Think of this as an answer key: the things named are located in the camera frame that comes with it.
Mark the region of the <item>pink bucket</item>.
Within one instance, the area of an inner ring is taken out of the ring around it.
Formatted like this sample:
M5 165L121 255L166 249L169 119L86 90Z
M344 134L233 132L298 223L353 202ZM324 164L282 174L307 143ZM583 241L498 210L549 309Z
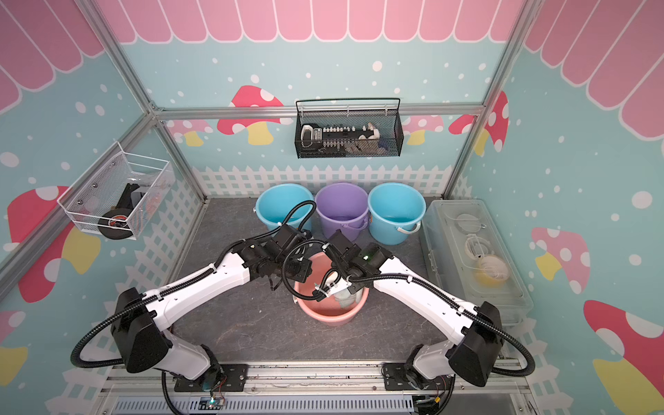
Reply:
M312 273L305 283L296 282L294 288L303 295L312 296L313 290L322 281L326 271L330 269L331 260L324 253L317 253L310 257L312 261ZM300 309L309 317L325 323L328 326L337 327L349 323L366 304L369 289L363 288L363 297L356 307L342 310L333 297L326 297L321 302L305 301L295 298Z

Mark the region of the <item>purple bucket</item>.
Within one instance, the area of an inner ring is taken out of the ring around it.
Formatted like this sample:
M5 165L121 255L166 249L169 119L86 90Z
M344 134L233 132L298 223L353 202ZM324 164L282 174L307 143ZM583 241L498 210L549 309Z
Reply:
M340 231L348 240L355 241L368 227L368 193L352 183L333 183L315 196L316 212L321 221L323 235L330 238Z

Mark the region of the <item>teal bucket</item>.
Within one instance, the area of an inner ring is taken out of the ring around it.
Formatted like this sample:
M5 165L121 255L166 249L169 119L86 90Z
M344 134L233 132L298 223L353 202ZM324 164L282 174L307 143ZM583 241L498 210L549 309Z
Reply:
M254 211L269 231L276 229L300 202L313 201L314 195L304 186L285 183L269 188L256 202Z
M369 231L380 244L397 246L418 233L426 211L423 195L402 183L383 183L368 194Z

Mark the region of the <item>light green cloth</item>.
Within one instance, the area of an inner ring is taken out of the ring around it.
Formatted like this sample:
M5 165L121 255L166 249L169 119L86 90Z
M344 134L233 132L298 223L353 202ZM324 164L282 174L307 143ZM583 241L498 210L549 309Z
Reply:
M342 310L349 310L357 306L363 297L363 289L358 290L356 293L351 294L350 290L342 290L333 296L337 304Z

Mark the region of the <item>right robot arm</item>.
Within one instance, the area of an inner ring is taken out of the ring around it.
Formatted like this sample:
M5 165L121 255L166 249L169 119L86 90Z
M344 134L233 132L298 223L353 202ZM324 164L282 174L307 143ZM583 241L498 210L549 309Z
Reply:
M475 305L445 292L406 266L377 243L359 247L340 232L329 240L304 240L279 256L280 278L308 277L309 259L295 253L318 246L331 261L337 277L321 282L309 301L320 301L347 288L373 287L423 316L443 333L442 342L418 346L409 359L415 375L427 380L457 375L483 387L491 375L527 377L536 364L530 351L506 332L496 306Z

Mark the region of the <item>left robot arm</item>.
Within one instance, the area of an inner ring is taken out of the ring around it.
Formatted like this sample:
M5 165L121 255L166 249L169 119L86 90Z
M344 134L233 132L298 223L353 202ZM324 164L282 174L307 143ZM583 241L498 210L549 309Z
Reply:
M131 288L121 293L112 316L93 327L74 346L70 361L76 368L105 368L123 364L130 373L148 369L215 394L227 380L223 366L211 349L173 335L171 326L190 311L215 297L257 278L272 279L290 252L305 249L311 236L302 224L289 221L300 210L309 219L313 201L297 204L279 225L266 233L241 239L224 248L213 263L180 280L140 293ZM84 348L104 329L110 329L120 356L103 361L83 358Z

